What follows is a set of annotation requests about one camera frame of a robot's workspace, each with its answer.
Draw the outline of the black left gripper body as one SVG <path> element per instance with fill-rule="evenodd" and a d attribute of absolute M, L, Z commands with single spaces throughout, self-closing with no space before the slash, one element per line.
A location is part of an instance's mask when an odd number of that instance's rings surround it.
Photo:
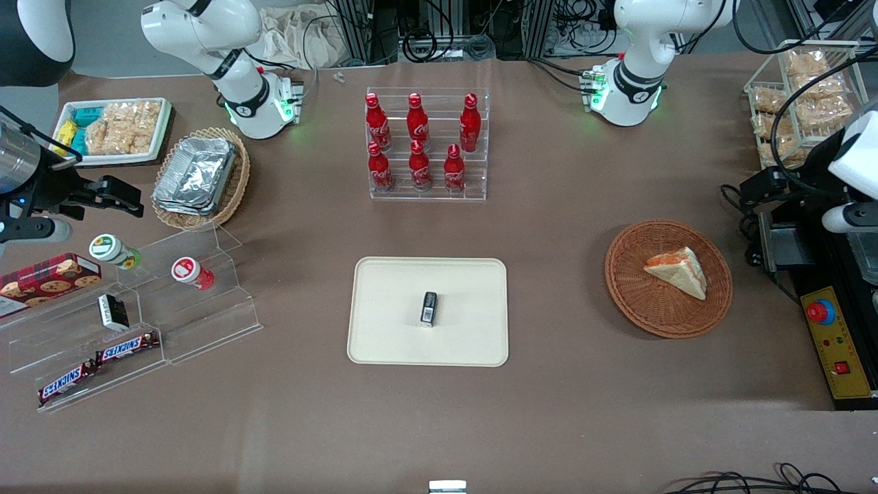
<path fill-rule="evenodd" d="M 843 138 L 844 132 L 834 132 L 811 149 L 803 165 L 791 172 L 800 182 L 809 185 L 812 189 L 821 190 L 821 193 L 809 191 L 806 187 L 800 187 L 793 181 L 788 181 L 788 191 L 784 194 L 782 201 L 812 200 L 828 207 L 846 203 L 846 192 L 844 191 L 846 185 L 829 172 L 830 164 L 842 147 Z"/>

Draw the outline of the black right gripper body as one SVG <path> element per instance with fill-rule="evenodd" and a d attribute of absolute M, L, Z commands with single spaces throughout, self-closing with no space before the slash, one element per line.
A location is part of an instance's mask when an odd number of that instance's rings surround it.
<path fill-rule="evenodd" d="M 63 159 L 59 154 L 45 148 L 40 149 L 40 165 L 32 178 L 28 213 L 48 212 L 51 215 L 63 215 L 75 221 L 82 221 L 85 210 L 82 205 L 70 197 L 79 197 L 90 181 L 82 178 L 74 167 L 54 171 L 52 165 L 59 165 Z"/>

